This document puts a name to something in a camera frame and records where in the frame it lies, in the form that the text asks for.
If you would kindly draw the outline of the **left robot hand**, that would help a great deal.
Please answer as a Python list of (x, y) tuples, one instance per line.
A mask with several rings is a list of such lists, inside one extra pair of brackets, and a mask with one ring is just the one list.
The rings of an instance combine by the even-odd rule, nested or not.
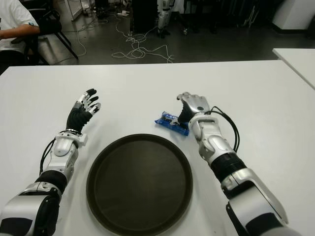
[(66, 122), (66, 130), (75, 130), (81, 133), (83, 127), (100, 110), (101, 104), (96, 102), (96, 89), (85, 91), (74, 103)]

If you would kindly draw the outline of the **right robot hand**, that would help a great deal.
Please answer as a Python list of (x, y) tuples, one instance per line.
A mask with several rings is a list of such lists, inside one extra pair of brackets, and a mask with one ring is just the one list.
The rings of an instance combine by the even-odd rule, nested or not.
[(204, 96), (184, 92), (177, 96), (177, 100), (182, 102), (183, 108), (180, 115), (171, 121), (171, 125), (180, 125), (190, 122), (195, 116), (210, 114), (210, 107)]

